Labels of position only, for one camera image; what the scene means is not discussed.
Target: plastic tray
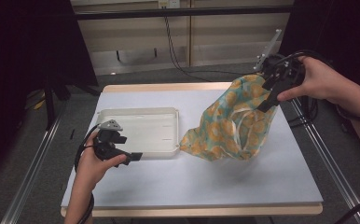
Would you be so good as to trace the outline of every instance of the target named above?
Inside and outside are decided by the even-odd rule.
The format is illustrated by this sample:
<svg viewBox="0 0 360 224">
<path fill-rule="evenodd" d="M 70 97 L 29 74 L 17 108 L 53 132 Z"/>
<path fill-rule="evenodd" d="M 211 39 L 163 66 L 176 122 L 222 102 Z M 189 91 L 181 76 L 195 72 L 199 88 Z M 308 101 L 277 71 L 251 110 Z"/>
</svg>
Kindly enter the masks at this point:
<svg viewBox="0 0 360 224">
<path fill-rule="evenodd" d="M 123 129 L 125 144 L 116 145 L 127 152 L 143 152 L 143 159 L 170 158 L 178 151 L 178 110 L 173 107 L 105 109 L 96 123 L 114 119 Z"/>
</svg>

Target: patterned cloth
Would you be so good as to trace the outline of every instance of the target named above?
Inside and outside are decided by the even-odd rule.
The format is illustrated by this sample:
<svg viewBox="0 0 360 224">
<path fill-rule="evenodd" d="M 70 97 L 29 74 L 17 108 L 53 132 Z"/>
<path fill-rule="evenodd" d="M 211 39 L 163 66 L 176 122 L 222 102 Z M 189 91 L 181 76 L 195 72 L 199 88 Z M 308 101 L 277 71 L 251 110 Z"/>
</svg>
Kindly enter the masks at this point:
<svg viewBox="0 0 360 224">
<path fill-rule="evenodd" d="M 235 79 L 203 112 L 200 127 L 187 131 L 180 149 L 208 161 L 257 155 L 276 112 L 276 106 L 266 113 L 256 110 L 270 94 L 262 88 L 264 81 L 258 75 Z"/>
</svg>

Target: person's right hand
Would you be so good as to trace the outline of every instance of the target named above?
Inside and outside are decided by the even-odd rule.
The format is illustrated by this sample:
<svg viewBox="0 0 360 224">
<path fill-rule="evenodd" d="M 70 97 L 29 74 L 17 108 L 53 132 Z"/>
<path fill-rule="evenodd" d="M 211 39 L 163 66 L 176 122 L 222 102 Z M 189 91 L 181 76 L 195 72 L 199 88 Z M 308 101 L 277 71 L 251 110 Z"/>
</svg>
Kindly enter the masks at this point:
<svg viewBox="0 0 360 224">
<path fill-rule="evenodd" d="M 290 100 L 299 96 L 308 95 L 316 99 L 327 99 L 338 104 L 343 90 L 352 82 L 341 74 L 311 57 L 298 58 L 305 65 L 305 79 L 300 86 L 283 91 L 278 95 L 279 101 Z"/>
</svg>

